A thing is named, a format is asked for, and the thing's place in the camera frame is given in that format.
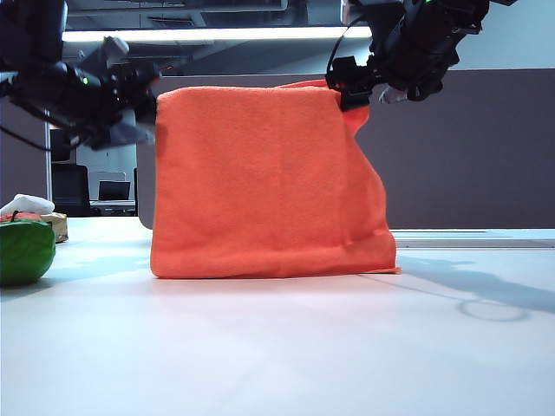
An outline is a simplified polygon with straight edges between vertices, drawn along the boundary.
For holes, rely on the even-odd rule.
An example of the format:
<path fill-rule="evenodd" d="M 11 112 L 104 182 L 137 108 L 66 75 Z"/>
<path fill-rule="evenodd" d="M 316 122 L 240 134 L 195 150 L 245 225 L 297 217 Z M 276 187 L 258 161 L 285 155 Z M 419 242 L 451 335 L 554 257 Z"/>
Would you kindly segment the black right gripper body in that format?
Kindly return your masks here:
<path fill-rule="evenodd" d="M 383 82 L 424 101 L 443 89 L 447 70 L 460 60 L 456 47 L 477 35 L 488 12 L 487 1 L 402 1 L 401 8 L 377 18 L 370 59 Z"/>

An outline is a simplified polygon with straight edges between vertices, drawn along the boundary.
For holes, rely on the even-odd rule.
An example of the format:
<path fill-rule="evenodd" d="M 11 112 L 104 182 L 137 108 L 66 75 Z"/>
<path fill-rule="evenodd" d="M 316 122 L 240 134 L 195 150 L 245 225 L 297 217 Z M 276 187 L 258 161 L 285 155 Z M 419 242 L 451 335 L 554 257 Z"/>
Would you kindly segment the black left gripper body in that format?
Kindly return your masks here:
<path fill-rule="evenodd" d="M 59 127 L 74 147 L 93 147 L 93 139 L 121 121 L 139 127 L 155 122 L 151 85 L 160 69 L 151 62 L 115 64 L 96 75 L 65 62 L 11 62 L 3 56 L 1 73 L 1 96 Z"/>

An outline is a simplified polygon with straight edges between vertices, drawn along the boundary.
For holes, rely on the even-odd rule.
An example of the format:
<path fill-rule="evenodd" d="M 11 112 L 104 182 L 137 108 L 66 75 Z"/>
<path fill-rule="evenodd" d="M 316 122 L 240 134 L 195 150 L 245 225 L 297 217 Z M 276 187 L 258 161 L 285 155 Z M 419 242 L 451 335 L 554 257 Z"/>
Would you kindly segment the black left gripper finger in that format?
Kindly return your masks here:
<path fill-rule="evenodd" d="M 97 138 L 93 139 L 93 149 L 103 150 L 112 147 L 153 143 L 154 134 L 150 130 L 121 121 L 102 131 Z"/>
<path fill-rule="evenodd" d="M 121 59 L 129 53 L 129 45 L 117 36 L 105 36 L 102 50 L 106 59 Z"/>

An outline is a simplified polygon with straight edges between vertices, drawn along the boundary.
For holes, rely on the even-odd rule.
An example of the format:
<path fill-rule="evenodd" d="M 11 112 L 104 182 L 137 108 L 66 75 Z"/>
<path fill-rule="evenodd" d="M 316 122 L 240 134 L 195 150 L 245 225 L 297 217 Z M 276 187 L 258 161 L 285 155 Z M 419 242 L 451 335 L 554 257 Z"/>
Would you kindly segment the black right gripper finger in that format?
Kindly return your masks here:
<path fill-rule="evenodd" d="M 368 106 L 375 86 L 372 71 L 368 66 L 357 65 L 354 56 L 333 58 L 328 62 L 325 80 L 329 89 L 340 94 L 342 111 Z"/>
<path fill-rule="evenodd" d="M 379 102 L 381 102 L 381 104 L 395 104 L 406 101 L 407 99 L 408 93 L 406 91 L 391 86 L 387 86 L 379 96 Z"/>

